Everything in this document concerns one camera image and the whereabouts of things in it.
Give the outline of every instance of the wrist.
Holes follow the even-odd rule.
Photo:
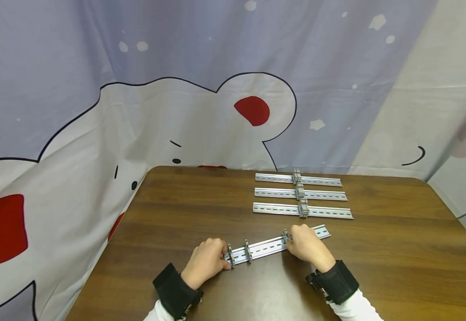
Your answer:
[[[194,291],[196,291],[200,286],[203,285],[202,283],[200,283],[200,281],[197,280],[195,275],[188,271],[186,268],[182,271],[180,276],[182,280],[187,284],[187,286]]]
[[[320,259],[315,259],[311,262],[313,266],[320,272],[320,273],[327,273],[329,270],[331,270],[335,264],[336,260],[332,255],[328,257],[327,259],[320,258]]]

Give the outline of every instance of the bear ear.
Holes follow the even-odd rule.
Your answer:
[[[253,127],[265,124],[270,117],[267,103],[256,96],[249,96],[237,101],[234,108],[251,123]]]
[[[232,105],[256,135],[267,141],[290,125],[296,112],[296,98],[290,86],[271,74],[250,73],[230,78],[219,94],[230,95]]]

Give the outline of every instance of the cartoon bear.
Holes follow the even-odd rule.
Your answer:
[[[0,160],[0,320],[64,317],[148,170],[274,170],[264,142],[295,112],[289,85],[264,73],[217,91],[176,78],[102,88],[37,161]]]

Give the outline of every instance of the brown table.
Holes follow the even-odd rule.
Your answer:
[[[153,278],[172,262],[179,271],[208,237],[233,248],[271,239],[292,224],[326,224],[324,240],[345,261],[386,321],[466,320],[466,230],[426,183],[416,179],[321,175],[342,179],[354,220],[254,214],[254,172],[158,167],[151,170],[90,275],[68,321],[141,321],[157,297]],[[204,286],[188,320],[338,320],[305,283],[308,264],[287,251],[239,264]]]

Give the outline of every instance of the red ear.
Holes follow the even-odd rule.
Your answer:
[[[0,198],[0,263],[6,262],[28,248],[21,194]]]
[[[266,102],[255,96],[240,99],[234,108],[255,127],[265,124],[270,116]]]
[[[121,220],[123,219],[123,216],[124,216],[124,213],[122,213],[121,215],[119,215],[119,217],[117,217],[117,219],[115,220],[114,226],[112,226],[112,229],[110,230],[110,233],[108,233],[108,241],[109,241],[109,242],[110,242],[110,239],[112,238],[112,235],[113,235],[114,232],[115,232],[115,229],[117,228],[117,226],[119,225],[119,223],[120,223]]]

